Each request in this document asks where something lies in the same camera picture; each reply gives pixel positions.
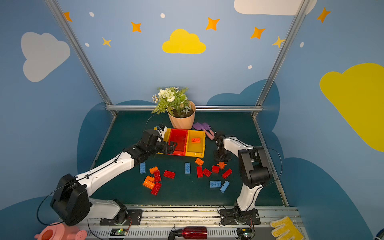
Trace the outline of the orange lego fence piece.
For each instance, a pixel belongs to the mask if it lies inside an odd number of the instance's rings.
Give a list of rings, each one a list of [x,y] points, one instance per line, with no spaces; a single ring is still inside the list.
[[[219,166],[220,170],[223,170],[227,164],[225,162],[219,162],[217,165]]]

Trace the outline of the orange lego brick small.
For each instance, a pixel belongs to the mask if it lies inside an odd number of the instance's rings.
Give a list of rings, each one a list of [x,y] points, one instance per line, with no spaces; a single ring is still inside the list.
[[[199,143],[201,143],[201,138],[191,138],[191,143],[192,144],[199,144]]]

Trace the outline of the orange curved lego piece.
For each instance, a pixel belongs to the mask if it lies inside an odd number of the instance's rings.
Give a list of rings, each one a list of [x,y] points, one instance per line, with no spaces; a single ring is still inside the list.
[[[142,183],[142,185],[150,190],[152,190],[155,186],[156,182],[155,182],[155,178],[154,177],[151,177],[151,176],[147,176],[144,180],[144,182]]]

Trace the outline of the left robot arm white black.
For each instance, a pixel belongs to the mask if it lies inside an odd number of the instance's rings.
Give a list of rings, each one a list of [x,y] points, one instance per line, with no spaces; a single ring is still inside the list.
[[[100,187],[118,175],[139,166],[152,155],[172,154],[176,143],[164,141],[167,127],[157,126],[143,132],[135,145],[123,149],[104,164],[72,176],[67,174],[58,182],[51,200],[51,208],[67,226],[74,226],[84,219],[101,219],[115,225],[123,225],[128,219],[127,207],[118,200],[97,200],[91,196]]]

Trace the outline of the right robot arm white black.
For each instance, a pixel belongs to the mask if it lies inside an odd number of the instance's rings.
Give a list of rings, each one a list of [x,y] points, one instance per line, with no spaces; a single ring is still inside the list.
[[[248,213],[255,208],[256,199],[272,174],[268,169],[263,147],[254,147],[240,141],[234,136],[215,133],[214,140],[217,150],[214,159],[217,162],[228,162],[232,155],[238,158],[239,173],[243,186],[236,200],[235,208],[240,213]]]

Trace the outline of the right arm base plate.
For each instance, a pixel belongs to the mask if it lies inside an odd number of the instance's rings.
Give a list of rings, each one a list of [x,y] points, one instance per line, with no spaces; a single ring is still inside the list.
[[[218,209],[220,215],[220,227],[229,226],[229,225],[246,225],[254,226],[260,225],[261,219],[259,212],[256,209],[251,211],[240,211],[238,209]]]

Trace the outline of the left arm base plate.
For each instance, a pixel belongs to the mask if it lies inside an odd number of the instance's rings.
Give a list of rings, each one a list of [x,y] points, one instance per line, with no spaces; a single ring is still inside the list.
[[[142,210],[120,210],[118,214],[111,219],[102,218],[100,226],[138,226],[142,219]]]

